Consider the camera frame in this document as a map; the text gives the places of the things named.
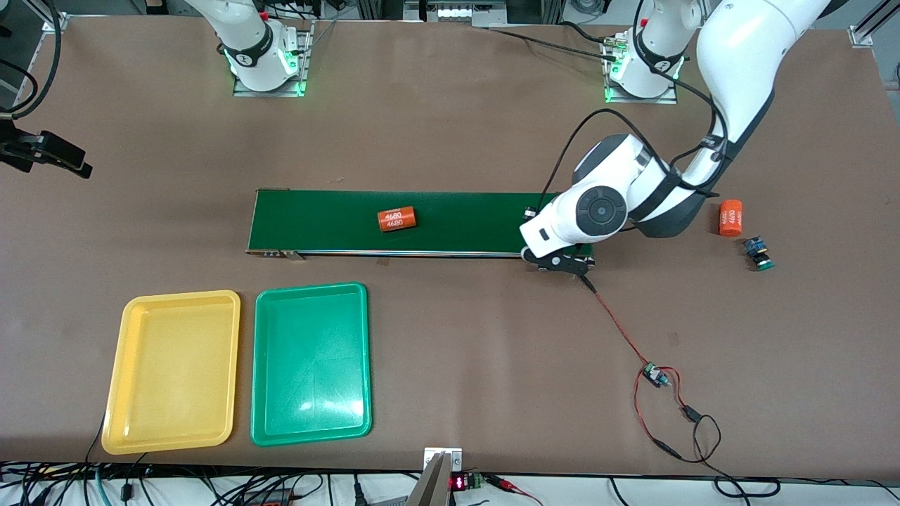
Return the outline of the orange 4680 cylinder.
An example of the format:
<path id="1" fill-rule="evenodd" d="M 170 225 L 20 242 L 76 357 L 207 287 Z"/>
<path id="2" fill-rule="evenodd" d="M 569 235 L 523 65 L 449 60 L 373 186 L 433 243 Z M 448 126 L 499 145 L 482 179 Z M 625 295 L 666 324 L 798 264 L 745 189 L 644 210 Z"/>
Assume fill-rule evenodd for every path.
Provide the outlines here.
<path id="1" fill-rule="evenodd" d="M 727 238 L 743 234 L 743 203 L 740 200 L 721 202 L 718 210 L 718 234 Z"/>
<path id="2" fill-rule="evenodd" d="M 392 210 L 379 211 L 378 225 L 382 233 L 405 230 L 417 226 L 417 216 L 413 206 L 402 206 Z"/>

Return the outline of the green mushroom push button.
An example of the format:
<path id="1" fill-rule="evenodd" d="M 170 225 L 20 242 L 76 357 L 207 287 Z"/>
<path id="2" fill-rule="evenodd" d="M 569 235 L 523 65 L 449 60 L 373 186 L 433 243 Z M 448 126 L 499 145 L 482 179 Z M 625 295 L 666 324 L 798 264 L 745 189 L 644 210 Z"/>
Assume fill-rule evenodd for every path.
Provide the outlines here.
<path id="1" fill-rule="evenodd" d="M 768 253 L 768 246 L 761 237 L 756 236 L 743 240 L 745 255 L 749 257 L 756 271 L 765 271 L 775 266 Z"/>

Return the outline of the white equipment box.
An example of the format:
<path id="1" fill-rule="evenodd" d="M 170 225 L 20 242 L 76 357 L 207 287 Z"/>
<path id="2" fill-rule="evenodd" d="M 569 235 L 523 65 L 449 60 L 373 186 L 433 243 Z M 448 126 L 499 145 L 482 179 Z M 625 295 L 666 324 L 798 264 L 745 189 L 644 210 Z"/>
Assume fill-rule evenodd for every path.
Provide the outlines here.
<path id="1" fill-rule="evenodd" d="M 505 0 L 403 0 L 402 20 L 452 22 L 476 27 L 507 25 Z"/>

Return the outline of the green conveyor belt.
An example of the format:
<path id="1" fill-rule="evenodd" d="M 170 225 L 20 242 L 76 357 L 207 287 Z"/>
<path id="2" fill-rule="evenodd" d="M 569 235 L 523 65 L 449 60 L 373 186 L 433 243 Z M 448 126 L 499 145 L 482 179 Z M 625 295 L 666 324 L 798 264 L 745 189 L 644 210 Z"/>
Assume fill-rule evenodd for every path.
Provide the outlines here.
<path id="1" fill-rule="evenodd" d="M 247 253 L 261 257 L 517 259 L 537 193 L 259 189 Z M 379 211 L 413 206 L 417 226 L 382 233 Z"/>

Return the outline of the yellow plastic tray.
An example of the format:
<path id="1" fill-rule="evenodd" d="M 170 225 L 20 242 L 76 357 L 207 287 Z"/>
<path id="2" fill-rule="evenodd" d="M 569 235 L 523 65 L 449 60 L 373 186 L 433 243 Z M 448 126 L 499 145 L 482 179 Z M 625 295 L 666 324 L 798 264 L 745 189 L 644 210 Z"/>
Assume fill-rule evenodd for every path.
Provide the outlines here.
<path id="1" fill-rule="evenodd" d="M 101 433 L 111 455 L 218 446 L 231 435 L 234 291 L 139 296 L 123 309 Z"/>

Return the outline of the green plastic tray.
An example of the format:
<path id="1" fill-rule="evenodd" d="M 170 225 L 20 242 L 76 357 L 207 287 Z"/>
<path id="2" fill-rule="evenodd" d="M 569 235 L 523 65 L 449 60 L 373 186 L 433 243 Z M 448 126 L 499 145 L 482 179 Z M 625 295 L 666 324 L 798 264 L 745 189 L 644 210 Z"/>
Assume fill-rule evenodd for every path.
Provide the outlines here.
<path id="1" fill-rule="evenodd" d="M 347 282 L 260 292 L 253 443 L 266 448 L 363 438 L 372 426 L 366 286 Z"/>

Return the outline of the red clip lead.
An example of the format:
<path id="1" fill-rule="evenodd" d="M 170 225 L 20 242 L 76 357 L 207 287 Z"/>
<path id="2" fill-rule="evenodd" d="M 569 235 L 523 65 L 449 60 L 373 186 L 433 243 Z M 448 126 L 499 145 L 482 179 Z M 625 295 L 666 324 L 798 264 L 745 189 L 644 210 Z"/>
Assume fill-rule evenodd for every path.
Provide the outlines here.
<path id="1" fill-rule="evenodd" d="M 511 483 L 511 481 L 507 479 L 489 473 L 481 473 L 481 475 L 483 481 L 485 481 L 485 483 L 489 484 L 490 486 L 493 486 L 494 488 L 498 488 L 505 493 L 511 493 L 514 495 L 525 497 L 527 499 L 533 500 L 538 506 L 544 506 L 544 504 L 536 496 L 525 492 L 520 487 L 516 486 L 514 483 Z"/>

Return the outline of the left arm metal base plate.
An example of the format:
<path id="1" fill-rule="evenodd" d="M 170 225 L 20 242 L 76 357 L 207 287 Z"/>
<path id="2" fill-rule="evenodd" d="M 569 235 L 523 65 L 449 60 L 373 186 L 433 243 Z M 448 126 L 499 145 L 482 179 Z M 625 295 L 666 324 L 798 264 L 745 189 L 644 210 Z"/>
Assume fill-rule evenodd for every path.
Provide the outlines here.
<path id="1" fill-rule="evenodd" d="M 634 31 L 629 29 L 605 39 L 600 45 L 601 54 L 611 56 L 603 63 L 605 102 L 654 103 L 675 105 L 675 84 L 650 70 L 636 50 Z"/>

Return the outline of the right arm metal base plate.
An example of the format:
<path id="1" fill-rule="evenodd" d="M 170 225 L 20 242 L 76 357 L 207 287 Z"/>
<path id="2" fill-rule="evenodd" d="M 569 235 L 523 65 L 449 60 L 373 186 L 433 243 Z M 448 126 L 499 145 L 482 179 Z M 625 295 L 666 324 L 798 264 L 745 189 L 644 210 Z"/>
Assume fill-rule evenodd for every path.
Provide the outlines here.
<path id="1" fill-rule="evenodd" d="M 254 67 L 242 67 L 227 56 L 233 76 L 233 95 L 243 97 L 303 97 L 307 90 L 316 25 L 308 29 L 267 20 L 272 44 Z"/>

